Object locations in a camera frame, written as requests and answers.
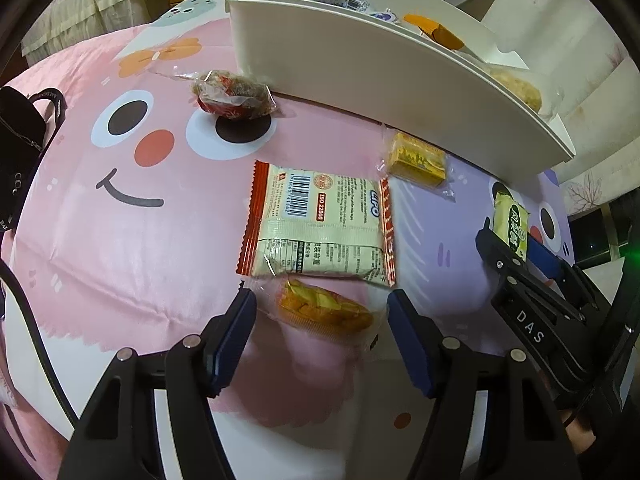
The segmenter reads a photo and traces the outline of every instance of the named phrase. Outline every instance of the black pupil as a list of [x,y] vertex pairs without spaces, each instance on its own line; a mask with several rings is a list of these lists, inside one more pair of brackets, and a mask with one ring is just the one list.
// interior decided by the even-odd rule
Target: black pupil
[[109,125],[107,126],[109,133],[117,136],[131,131],[140,124],[140,121],[145,117],[147,109],[148,107],[144,101],[131,101],[122,105],[109,119]]
[[494,202],[495,202],[495,197],[498,196],[498,193],[511,196],[511,193],[509,192],[507,187],[501,182],[494,183],[493,187],[491,188],[491,193],[494,196]]
[[265,115],[257,119],[231,121],[224,117],[216,119],[216,131],[222,140],[234,144],[245,144],[260,139],[269,131],[271,116]]
[[545,230],[546,236],[550,240],[553,240],[556,237],[556,228],[549,211],[545,208],[542,208],[542,211],[540,211],[540,221],[542,222],[542,228]]

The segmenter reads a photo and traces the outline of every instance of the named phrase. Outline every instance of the orange bow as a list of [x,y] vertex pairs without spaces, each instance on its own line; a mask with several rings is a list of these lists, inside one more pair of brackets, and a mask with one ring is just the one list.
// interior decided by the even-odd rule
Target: orange bow
[[199,53],[201,49],[202,46],[198,38],[184,38],[169,43],[167,46],[139,50],[120,60],[120,71],[118,75],[120,77],[129,77],[130,75],[139,73],[153,60],[162,59],[164,61],[171,61],[174,59],[182,59]]

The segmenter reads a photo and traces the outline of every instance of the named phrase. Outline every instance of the green snack package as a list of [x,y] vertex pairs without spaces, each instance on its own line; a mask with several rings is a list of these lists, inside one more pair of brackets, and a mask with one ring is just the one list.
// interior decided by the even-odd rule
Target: green snack package
[[494,233],[520,258],[527,259],[527,219],[529,212],[511,196],[498,193],[495,197]]

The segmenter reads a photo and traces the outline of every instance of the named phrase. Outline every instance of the red iso label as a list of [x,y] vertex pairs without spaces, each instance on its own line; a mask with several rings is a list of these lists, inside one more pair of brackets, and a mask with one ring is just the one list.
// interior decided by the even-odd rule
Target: red iso label
[[326,203],[326,194],[318,193],[318,208],[316,209],[316,220],[324,222],[324,204]]

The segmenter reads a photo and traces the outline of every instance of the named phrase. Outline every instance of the cartoon smile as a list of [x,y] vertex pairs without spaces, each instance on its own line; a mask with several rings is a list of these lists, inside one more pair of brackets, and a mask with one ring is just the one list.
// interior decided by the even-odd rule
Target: cartoon smile
[[116,168],[113,168],[104,179],[95,185],[95,189],[100,189],[104,186],[104,189],[106,189],[114,199],[129,205],[137,205],[139,207],[162,207],[164,205],[164,200],[162,198],[139,198],[137,196],[127,195],[118,191],[111,183],[111,179],[117,171],[118,170]]

